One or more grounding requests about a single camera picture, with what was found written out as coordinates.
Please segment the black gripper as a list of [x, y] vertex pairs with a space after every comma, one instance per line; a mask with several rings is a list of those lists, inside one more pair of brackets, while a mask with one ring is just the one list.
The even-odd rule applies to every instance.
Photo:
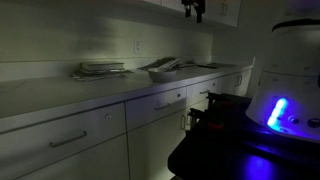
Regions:
[[197, 23], [202, 22], [202, 8], [205, 9], [205, 0], [181, 0], [181, 3], [185, 6], [185, 17], [191, 17], [191, 6], [196, 7]]

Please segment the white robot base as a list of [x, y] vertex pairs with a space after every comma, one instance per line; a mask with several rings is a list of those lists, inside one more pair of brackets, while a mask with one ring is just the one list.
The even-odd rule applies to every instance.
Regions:
[[273, 26], [246, 115], [274, 134], [320, 142], [320, 20]]

